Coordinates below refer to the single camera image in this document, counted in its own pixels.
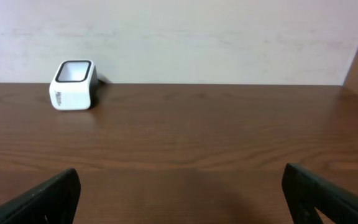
wooden tabletop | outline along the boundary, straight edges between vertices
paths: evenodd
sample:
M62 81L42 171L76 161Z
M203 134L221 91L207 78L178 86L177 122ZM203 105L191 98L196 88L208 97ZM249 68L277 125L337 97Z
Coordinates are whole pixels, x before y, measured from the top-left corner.
M358 96L340 86L106 85L57 111L0 84L0 204L74 167L75 223L291 223L296 162L358 194Z

white object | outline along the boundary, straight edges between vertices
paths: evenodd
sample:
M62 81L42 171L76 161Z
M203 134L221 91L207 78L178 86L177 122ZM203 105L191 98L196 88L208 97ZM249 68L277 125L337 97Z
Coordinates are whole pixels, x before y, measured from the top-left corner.
M91 60L68 60L60 64L49 95L57 110L86 110L93 104L98 76Z

white wall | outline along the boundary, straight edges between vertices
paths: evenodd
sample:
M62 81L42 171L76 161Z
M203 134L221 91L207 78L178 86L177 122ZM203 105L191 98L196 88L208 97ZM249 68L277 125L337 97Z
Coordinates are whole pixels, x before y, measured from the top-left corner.
M94 60L114 83L341 85L358 0L0 0L0 82Z

black frame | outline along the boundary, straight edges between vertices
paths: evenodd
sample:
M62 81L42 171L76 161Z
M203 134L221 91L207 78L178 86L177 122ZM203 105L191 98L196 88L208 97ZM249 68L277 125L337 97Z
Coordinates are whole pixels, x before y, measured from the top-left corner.
M68 169L0 206L0 224L72 224L81 184Z
M334 223L358 224L358 196L295 164L287 164L282 187L294 224L323 224L316 208Z
M67 62L87 62L88 63L88 68L86 69L86 73L85 73L85 77L84 79L80 80L80 81L59 81L59 76L60 76L60 72L62 72L62 69L63 67L65 66L65 64ZM69 61L65 61L63 62L61 65L60 65L60 68L59 68L59 71L57 73L57 76L55 78L55 81L56 82L59 82L59 83L71 83L71 82L83 82L87 79L88 75L89 75L89 72L90 72L90 69L91 69L91 65L92 65L92 62L89 61L89 60L69 60Z

white cube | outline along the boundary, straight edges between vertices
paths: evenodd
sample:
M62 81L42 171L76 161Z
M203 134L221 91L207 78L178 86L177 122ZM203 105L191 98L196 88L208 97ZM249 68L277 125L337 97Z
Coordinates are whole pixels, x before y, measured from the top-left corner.
M57 110L86 110L95 101L98 76L91 60L68 60L60 64L49 86Z

